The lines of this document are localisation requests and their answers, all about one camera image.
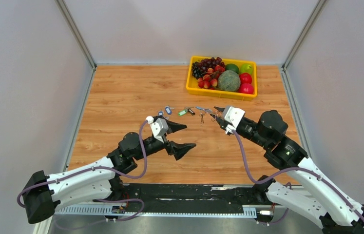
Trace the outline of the large keyring with small rings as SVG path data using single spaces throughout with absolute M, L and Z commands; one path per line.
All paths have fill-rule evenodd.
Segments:
M 199 113 L 200 113 L 201 110 L 203 112 L 205 112 L 206 114 L 204 115 L 204 119 L 205 119 L 205 116 L 209 116 L 209 118 L 210 118 L 210 120 L 212 122 L 215 122 L 218 117 L 221 117 L 222 116 L 222 113 L 221 114 L 216 114 L 214 112 L 215 110 L 211 110 L 211 109 L 208 109 L 208 108 L 202 108 L 202 107 L 196 106 L 195 109 L 197 109 L 199 111 Z

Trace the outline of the black tagged key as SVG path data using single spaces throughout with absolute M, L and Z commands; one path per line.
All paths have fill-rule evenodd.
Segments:
M 204 124 L 204 115 L 205 115 L 206 113 L 205 112 L 203 112 L 202 110 L 200 111 L 200 113 L 199 113 L 199 116 L 200 116 L 200 124 L 201 125 L 203 125 Z

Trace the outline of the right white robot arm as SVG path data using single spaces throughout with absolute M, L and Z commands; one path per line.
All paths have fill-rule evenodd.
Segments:
M 239 146 L 247 139 L 264 150 L 264 158 L 300 183 L 310 197 L 275 181 L 275 175 L 252 177 L 244 148 L 241 155 L 247 176 L 254 183 L 254 199 L 259 203 L 277 203 L 316 224 L 325 234 L 363 234 L 364 204 L 354 200 L 335 185 L 314 163 L 303 147 L 286 135 L 288 124 L 276 110 L 265 111 L 258 121 L 233 106 L 217 108 L 212 118 L 226 135 L 234 135 Z

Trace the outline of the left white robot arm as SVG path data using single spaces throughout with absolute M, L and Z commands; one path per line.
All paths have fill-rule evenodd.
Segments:
M 56 174 L 33 173 L 17 195 L 17 203 L 25 209 L 28 222 L 36 224 L 81 202 L 120 202 L 124 196 L 121 178 L 143 177 L 148 156 L 165 150 L 180 160 L 196 147 L 195 143 L 178 144 L 167 139 L 167 135 L 186 128 L 185 124 L 149 116 L 137 133 L 127 133 L 116 149 L 90 164 Z

